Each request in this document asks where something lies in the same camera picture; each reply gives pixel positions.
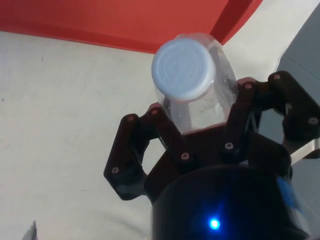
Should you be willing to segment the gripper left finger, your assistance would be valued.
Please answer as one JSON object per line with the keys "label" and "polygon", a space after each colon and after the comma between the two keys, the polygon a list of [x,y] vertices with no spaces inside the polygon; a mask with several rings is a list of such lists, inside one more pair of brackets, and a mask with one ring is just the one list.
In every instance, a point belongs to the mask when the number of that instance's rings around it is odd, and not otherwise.
{"label": "gripper left finger", "polygon": [[[142,163],[151,140],[165,148],[150,173]],[[155,201],[179,177],[197,168],[197,158],[175,124],[158,103],[143,116],[124,116],[113,141],[103,176],[124,201],[147,196]]]}

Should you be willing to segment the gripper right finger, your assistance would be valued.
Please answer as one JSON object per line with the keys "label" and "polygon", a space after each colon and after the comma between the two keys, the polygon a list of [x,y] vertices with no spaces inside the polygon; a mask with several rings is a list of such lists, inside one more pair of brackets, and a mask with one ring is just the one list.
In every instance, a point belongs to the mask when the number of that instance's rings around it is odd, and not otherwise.
{"label": "gripper right finger", "polygon": [[[259,134],[261,115],[268,110],[283,116],[282,143]],[[249,166],[291,179],[293,162],[319,152],[319,141],[320,106],[288,72],[278,71],[266,82],[239,84],[220,154],[225,164],[248,161]]]}

